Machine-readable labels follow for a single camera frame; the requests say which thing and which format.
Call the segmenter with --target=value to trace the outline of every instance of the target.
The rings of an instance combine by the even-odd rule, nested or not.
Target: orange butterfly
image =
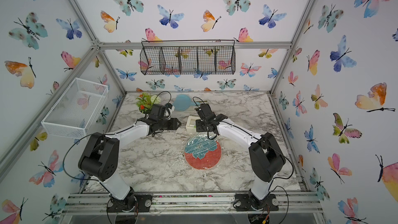
[[[310,70],[313,75],[316,75],[316,72],[318,71],[316,69],[316,66],[318,65],[319,55],[320,55],[320,51],[316,50],[315,53],[312,55],[311,59],[310,59],[310,56],[307,56],[307,58],[308,58],[307,72]]]
[[[6,64],[6,68],[8,72],[15,74],[17,77],[21,77],[21,87],[29,87],[32,88],[35,85],[35,72],[33,72],[31,58],[28,58],[29,60],[29,67],[24,64],[24,63],[19,63],[19,62],[11,62],[11,61],[5,61],[4,63]]]
[[[101,18],[103,19],[104,22],[107,23],[103,26],[103,28],[106,29],[109,33],[112,33],[113,31],[115,31],[115,29],[117,30],[117,23],[119,22],[120,17],[117,17],[115,21],[106,12],[101,11]]]
[[[315,94],[311,95],[311,100],[315,101],[315,105],[314,105],[315,109],[319,109],[319,106],[321,106],[321,107],[328,106],[328,104],[323,99],[321,99],[321,97],[323,97],[323,96],[321,94],[321,89],[319,88],[319,84],[318,84],[315,89]]]
[[[355,105],[358,108],[373,111],[384,111],[389,110],[395,112],[395,108],[384,108],[384,102],[386,100],[387,83],[379,83],[371,87],[371,91],[368,92],[368,97],[364,95],[358,95]]]
[[[213,15],[210,13],[210,11],[206,10],[205,13],[203,13],[203,19],[205,20],[206,23],[202,24],[201,26],[203,32],[208,32],[209,30],[212,30],[220,18],[221,16],[218,17],[216,20],[213,17]]]

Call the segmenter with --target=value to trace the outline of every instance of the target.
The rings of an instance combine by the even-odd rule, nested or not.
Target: butterfly wallpaper
[[[278,71],[275,105],[330,223],[396,222],[397,15],[398,0],[317,0]]]

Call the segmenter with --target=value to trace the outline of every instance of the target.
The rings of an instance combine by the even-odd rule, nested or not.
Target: blue butterfly
[[[175,88],[177,91],[192,91],[192,89],[190,89],[190,88],[184,89],[183,87],[179,87],[179,86],[177,86],[177,85],[174,85],[174,88]]]
[[[243,89],[245,91],[258,91],[258,90],[260,90],[260,88],[253,88],[253,87],[249,87],[247,85],[243,85]]]
[[[164,88],[166,86],[163,82],[164,80],[158,80],[156,82],[153,80],[153,82],[146,82],[146,84],[148,84],[152,90],[156,90],[157,87]]]
[[[234,88],[234,87],[235,87],[235,83],[234,83],[234,82],[236,82],[236,79],[232,79],[232,80],[229,80],[229,81],[224,80],[224,82],[223,82],[223,81],[219,81],[219,82],[217,82],[217,83],[218,83],[218,86],[219,86],[222,90],[224,90],[226,87]]]
[[[268,7],[268,5],[264,5],[263,15],[265,17],[260,19],[258,22],[261,25],[265,25],[266,23],[268,23],[268,27],[269,28],[275,27],[276,26],[275,21],[279,21],[279,20],[283,19],[286,16],[286,13],[275,14],[275,12],[277,12],[277,11],[278,10],[274,10],[272,12],[271,9]]]
[[[346,51],[346,43],[347,43],[347,40],[346,40],[346,36],[344,35],[341,38],[340,43],[337,45],[338,51],[332,51],[330,53],[330,60],[336,61],[336,63],[333,66],[333,69],[336,72],[340,72],[342,64],[344,67],[354,67],[357,64],[356,61],[354,61],[350,57],[346,56],[347,53],[352,52],[352,51],[348,51],[349,48]]]
[[[82,37],[82,32],[80,30],[77,30],[78,28],[80,28],[77,20],[75,20],[73,23],[70,23],[70,19],[68,20],[68,22],[65,22],[57,18],[56,21],[64,30],[67,30],[67,38],[69,40],[72,40],[74,38],[73,34],[75,34],[78,38]]]
[[[121,95],[117,96],[116,98],[114,98],[114,99],[112,100],[112,102],[116,104],[116,107],[119,106],[119,104],[120,104],[121,101],[122,101],[122,96],[121,96]]]
[[[312,128],[312,125],[310,127],[310,133],[305,131],[304,132],[304,137],[308,141],[308,144],[307,144],[308,151],[312,151],[312,148],[314,148],[314,150],[319,153],[318,146],[315,143],[316,140],[314,138],[314,129]]]
[[[209,75],[209,73],[204,73],[204,72],[199,72],[199,71],[196,71],[196,74],[194,74],[193,76],[195,77],[195,78],[202,78],[204,81],[206,81],[207,79],[208,79],[208,76]]]
[[[287,134],[289,134],[289,136],[290,136],[291,138],[294,138],[294,137],[293,137],[293,133],[292,133],[292,128],[291,128],[291,126],[290,126],[290,118],[288,118],[288,119],[287,119],[287,123],[284,123],[284,124],[285,124],[285,127],[286,127]]]
[[[119,77],[121,79],[126,78],[126,79],[129,79],[130,81],[135,81],[135,78],[133,76],[135,76],[137,73],[134,73],[134,72],[129,73],[128,71],[124,72],[123,70],[120,70],[118,68],[116,70],[120,73]]]
[[[273,67],[271,68],[271,72],[272,72],[272,74],[269,74],[268,78],[275,78],[278,75],[278,72]]]
[[[173,11],[170,11],[170,13],[167,12],[167,10],[165,8],[163,8],[161,5],[158,5],[158,9],[159,9],[159,14],[161,14],[163,16],[162,19],[159,20],[159,22],[162,25],[167,25],[170,22],[170,26],[175,29],[178,27],[178,23],[176,23],[176,21],[181,21],[182,18],[184,18],[184,13],[179,13],[179,14],[173,14]]]

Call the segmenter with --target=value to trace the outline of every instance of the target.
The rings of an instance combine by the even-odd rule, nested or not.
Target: wall
[[[380,8],[373,16],[368,16],[366,6],[355,8],[355,1],[318,0],[316,2],[311,13],[311,22],[314,26],[301,36],[297,46],[302,48],[302,52],[295,62],[292,62],[292,59],[288,62],[282,73],[285,78],[279,82],[275,97],[276,101],[279,101],[282,92],[289,102],[285,110],[281,104],[278,104],[279,111],[285,123],[290,119],[290,131],[294,137],[290,137],[290,141],[296,154],[303,157],[304,174],[306,180],[310,182],[310,188],[312,190],[322,188],[320,186],[315,188],[316,185],[311,184],[310,177],[315,168],[319,176],[318,181],[322,181],[321,185],[330,196],[330,199],[321,200],[326,217],[332,223],[348,223],[347,217],[366,218],[363,220],[366,223],[378,223],[380,220],[384,223],[396,223],[398,132],[394,123],[397,121],[397,114],[388,110],[369,111],[381,107],[394,108],[393,101],[398,97],[395,78],[398,66],[396,59],[398,43],[392,36],[398,27],[396,21],[398,0],[380,0]],[[326,5],[330,9],[331,4],[336,4],[334,10],[343,10],[343,14],[340,14],[336,26],[328,33],[325,27],[318,29],[318,21],[322,7]],[[356,61],[356,64],[342,57],[346,67],[342,66],[341,71],[336,72],[334,69],[336,62],[331,61],[331,52],[338,51],[337,45],[344,35],[346,47],[341,46],[342,53],[337,54],[337,58],[349,48],[348,51],[352,52],[346,55]],[[320,57],[317,62],[317,72],[313,75],[311,70],[307,71],[306,56],[312,58],[316,50],[319,50]],[[288,81],[291,71],[294,76],[298,75],[297,81],[293,83],[295,86]],[[388,86],[386,95],[384,95],[385,87],[380,83]],[[317,85],[320,86],[321,99],[328,104],[327,107],[316,109],[314,101],[311,100],[312,95],[316,94]],[[379,89],[371,89],[375,85],[378,85]],[[293,101],[299,92],[302,100],[305,100],[302,105],[305,106],[306,113],[300,111],[298,117]],[[347,130],[346,134],[351,136],[348,137],[349,143],[340,143],[339,137],[333,135],[336,129],[333,127],[336,126],[334,113],[339,114],[343,125],[348,122],[348,125],[352,125],[348,128],[359,131]],[[306,138],[305,131],[308,132],[311,125],[313,137]],[[307,140],[314,138],[319,153],[312,146],[311,151],[307,149],[309,143]],[[344,183],[340,181],[328,162],[329,157],[333,161],[334,153],[340,156],[340,168],[337,168],[339,167],[337,163],[335,167],[342,174],[340,177]],[[384,173],[381,180],[379,178],[381,167],[375,155],[383,158]],[[348,204],[348,199],[354,198],[357,206],[355,201],[350,202],[353,211],[350,207],[343,209],[345,214],[339,210],[339,205],[344,206],[345,203]]]
[[[56,22],[55,19],[57,18],[65,21],[71,18],[72,22],[76,19],[66,0],[3,0],[2,6],[7,9],[6,13],[2,15],[4,23],[7,24],[0,27],[2,59],[4,62],[9,60],[25,63],[28,66],[28,57],[31,57],[32,68],[36,75],[34,85],[27,83],[27,85],[32,86],[31,88],[22,87],[20,85],[21,77],[11,74],[6,66],[2,68],[1,103],[3,105],[3,121],[1,130],[3,138],[0,143],[0,150],[3,152],[32,121],[32,117],[37,114],[37,109],[42,107],[51,97],[46,93],[51,94],[53,82],[57,81],[62,84],[71,73],[71,70],[64,72],[64,68],[68,65],[61,57],[62,51],[66,51],[74,57],[83,58],[91,42],[82,28],[79,29],[82,31],[81,38],[75,36],[72,40],[67,39],[65,36],[67,30],[62,29]],[[29,12],[37,13],[38,22],[42,23],[47,30],[48,36],[39,37],[40,40],[37,41],[38,49],[26,47],[20,40],[8,37],[8,32],[18,27],[13,21],[18,21],[19,17],[25,24],[25,18]],[[101,61],[101,64],[96,67],[93,59],[81,78],[97,82],[97,78],[100,77],[102,80],[105,74],[109,74],[103,64]],[[27,78],[26,70],[20,70],[20,72],[24,82]],[[121,95],[121,92],[111,77],[108,77],[108,83],[110,84],[110,91],[105,104],[109,108],[107,122],[106,124],[94,122],[88,131],[89,133],[105,132],[109,120],[115,114],[116,104],[114,102],[116,101],[113,99]],[[43,218],[47,216],[46,213],[51,213],[49,207],[55,194],[58,199],[61,197],[67,198],[69,193],[78,192],[80,188],[79,181],[71,182],[71,178],[62,171],[62,159],[68,148],[74,143],[74,139],[52,135],[46,137],[43,132],[43,129],[37,131],[38,139],[31,137],[32,146],[27,147],[0,184],[0,202],[3,203],[3,206],[13,207],[13,205],[16,205],[16,208],[13,208],[15,212],[7,209],[7,207],[0,211],[0,220],[6,219],[5,223],[12,223],[14,220],[18,222],[19,214],[22,216],[20,223],[42,223]],[[68,153],[65,168],[73,176],[80,173],[77,168],[77,161],[85,145],[86,141],[82,140]],[[49,166],[49,163],[52,162],[50,160],[52,154],[54,154],[54,160],[52,165]],[[45,174],[41,172],[44,169],[39,167],[43,165],[42,162],[54,172],[54,175],[49,172],[45,172]],[[40,178],[41,175],[44,175],[43,181],[40,183],[37,181],[37,184],[33,182],[34,177]],[[19,208],[23,199],[26,202],[23,205],[23,213],[21,213]]]

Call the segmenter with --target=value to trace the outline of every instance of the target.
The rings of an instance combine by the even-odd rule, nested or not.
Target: teal butterfly
[[[106,124],[106,116],[109,114],[109,109],[104,106],[100,114],[101,116],[98,117],[97,123],[102,122],[102,124]]]
[[[236,79],[232,79],[232,80],[229,80],[229,81],[227,81],[227,80],[224,80],[224,82],[223,81],[219,81],[219,82],[217,82],[218,83],[218,86],[222,89],[222,90],[224,90],[226,87],[228,88],[234,88],[235,87],[235,83],[234,82],[236,82]]]
[[[235,13],[236,8],[242,10],[242,12],[247,12],[250,6],[249,0],[224,0],[226,3],[226,11],[232,16]]]
[[[8,32],[8,36],[14,38],[15,40],[21,40],[22,44],[26,47],[32,47],[35,50],[39,49],[39,44],[37,43],[36,39],[40,40],[39,37],[47,37],[48,35],[44,25],[37,22],[38,17],[36,13],[30,12],[27,15],[25,20],[26,25],[23,24],[20,18],[18,18],[18,20],[21,23],[15,23],[21,25],[25,29],[14,28]]]

